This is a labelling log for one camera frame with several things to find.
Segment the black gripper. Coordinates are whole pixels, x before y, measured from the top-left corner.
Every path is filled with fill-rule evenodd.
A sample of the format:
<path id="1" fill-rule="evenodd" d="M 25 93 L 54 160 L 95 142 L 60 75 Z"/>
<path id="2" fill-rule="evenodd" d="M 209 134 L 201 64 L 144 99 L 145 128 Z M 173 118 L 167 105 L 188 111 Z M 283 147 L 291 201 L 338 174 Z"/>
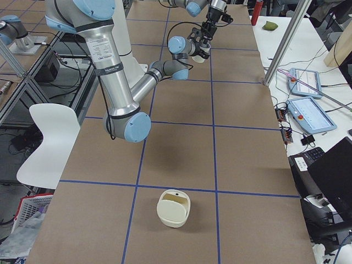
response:
<path id="1" fill-rule="evenodd" d="M 216 23 L 220 19 L 220 12 L 218 10 L 210 10 L 206 14 L 206 21 L 201 25 L 201 43 L 208 44 L 213 39 L 213 36 L 217 30 Z"/>
<path id="2" fill-rule="evenodd" d="M 191 33 L 188 35 L 187 39 L 191 43 L 191 51 L 192 52 L 199 52 L 200 48 L 204 46 L 203 42 L 203 34 L 201 29 L 193 27 Z"/>

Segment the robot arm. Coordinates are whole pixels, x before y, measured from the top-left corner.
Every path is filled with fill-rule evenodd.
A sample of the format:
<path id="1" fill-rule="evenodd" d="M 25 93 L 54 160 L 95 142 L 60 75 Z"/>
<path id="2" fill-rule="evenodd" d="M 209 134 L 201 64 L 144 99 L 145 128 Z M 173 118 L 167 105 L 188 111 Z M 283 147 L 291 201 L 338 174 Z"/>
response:
<path id="1" fill-rule="evenodd" d="M 102 89 L 106 107 L 105 128 L 111 138 L 128 142 L 140 142 L 147 138 L 151 119 L 140 110 L 140 101 L 165 76 L 174 80 L 186 80 L 191 65 L 190 56 L 195 59 L 209 57 L 209 42 L 217 30 L 219 20 L 232 22 L 226 13 L 225 1 L 169 1 L 172 8 L 184 8 L 195 17 L 204 7 L 208 8 L 206 21 L 199 30 L 193 29 L 190 36 L 174 36 L 167 46 L 172 60 L 156 61 L 133 87 L 128 84 L 127 68 L 116 47 L 116 40 L 128 37 L 128 33 L 113 36 L 113 15 L 118 10 L 116 1 L 46 1 L 46 23 L 49 27 L 78 34 L 86 41 L 96 75 Z"/>
<path id="2" fill-rule="evenodd" d="M 229 25 L 233 18 L 227 13 L 226 1 L 168 1 L 165 8 L 184 8 L 192 17 L 198 16 L 201 11 L 207 7 L 206 21 L 202 24 L 192 23 L 195 25 L 192 32 L 186 38 L 174 36 L 167 38 L 167 46 L 172 54 L 186 53 L 192 57 L 200 56 L 207 59 L 209 57 L 208 49 L 219 26 L 217 23 L 221 20 Z"/>

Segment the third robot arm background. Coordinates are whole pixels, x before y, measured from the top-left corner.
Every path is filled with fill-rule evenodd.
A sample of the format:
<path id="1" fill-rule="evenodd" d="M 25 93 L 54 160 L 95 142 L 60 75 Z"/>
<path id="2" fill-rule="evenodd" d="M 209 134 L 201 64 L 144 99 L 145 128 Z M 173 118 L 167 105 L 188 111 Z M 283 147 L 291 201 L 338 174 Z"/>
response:
<path id="1" fill-rule="evenodd" d="M 6 15 L 1 17 L 1 41 L 10 45 L 14 40 L 27 37 L 28 31 L 16 15 Z"/>

